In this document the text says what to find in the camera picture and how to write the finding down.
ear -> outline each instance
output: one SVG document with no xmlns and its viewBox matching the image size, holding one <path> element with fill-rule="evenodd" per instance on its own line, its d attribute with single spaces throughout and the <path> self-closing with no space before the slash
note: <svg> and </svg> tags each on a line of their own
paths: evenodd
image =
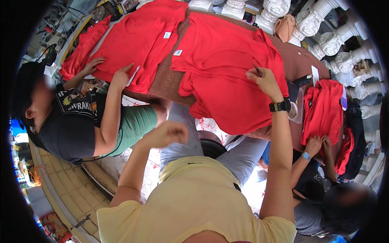
<svg viewBox="0 0 389 243">
<path fill-rule="evenodd" d="M 31 109 L 31 107 L 28 107 L 25 113 L 25 116 L 27 119 L 33 119 L 35 116 L 35 111 Z"/>
</svg>

black t-shirt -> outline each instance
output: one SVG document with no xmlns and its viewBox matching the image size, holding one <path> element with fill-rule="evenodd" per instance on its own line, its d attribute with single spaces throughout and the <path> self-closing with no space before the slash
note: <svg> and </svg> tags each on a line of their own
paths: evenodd
<svg viewBox="0 0 389 243">
<path fill-rule="evenodd" d="M 54 156 L 69 162 L 92 157 L 95 126 L 100 127 L 107 96 L 96 92 L 83 95 L 77 89 L 57 85 L 53 110 L 44 121 L 38 138 Z"/>
<path fill-rule="evenodd" d="M 299 151 L 293 152 L 293 163 L 301 156 Z M 300 178 L 294 189 L 300 192 L 304 197 L 313 201 L 323 201 L 324 194 L 337 182 L 329 179 L 328 177 L 322 177 L 317 171 L 317 161 L 312 159 L 308 163 L 305 170 L 301 173 Z"/>
</svg>

barcode label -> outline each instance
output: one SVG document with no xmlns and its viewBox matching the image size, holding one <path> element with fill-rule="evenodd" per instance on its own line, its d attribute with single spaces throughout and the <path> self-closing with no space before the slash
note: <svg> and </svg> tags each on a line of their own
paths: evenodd
<svg viewBox="0 0 389 243">
<path fill-rule="evenodd" d="M 169 39 L 171 34 L 172 34 L 171 32 L 165 32 L 165 35 L 163 36 L 163 38 Z"/>
<path fill-rule="evenodd" d="M 177 50 L 173 53 L 173 56 L 179 56 L 181 55 L 182 50 Z"/>
</svg>

black cap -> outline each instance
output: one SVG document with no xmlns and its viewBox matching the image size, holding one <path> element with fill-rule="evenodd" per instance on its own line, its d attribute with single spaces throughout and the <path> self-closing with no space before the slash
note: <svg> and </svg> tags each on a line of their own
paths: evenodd
<svg viewBox="0 0 389 243">
<path fill-rule="evenodd" d="M 30 99 L 32 90 L 38 78 L 42 76 L 45 66 L 42 63 L 28 62 L 23 64 L 13 83 L 11 94 L 11 118 L 21 118 L 25 103 Z"/>
</svg>

yellow t-shirt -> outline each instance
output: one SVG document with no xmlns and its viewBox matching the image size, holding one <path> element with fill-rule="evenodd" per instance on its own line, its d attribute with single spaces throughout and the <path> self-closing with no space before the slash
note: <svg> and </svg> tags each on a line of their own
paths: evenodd
<svg viewBox="0 0 389 243">
<path fill-rule="evenodd" d="M 214 159 L 172 161 L 159 181 L 144 205 L 125 201 L 97 211 L 101 242 L 181 243 L 204 230 L 229 242 L 292 243 L 296 236 L 294 224 L 286 219 L 256 218 L 234 187 L 238 180 Z"/>
</svg>

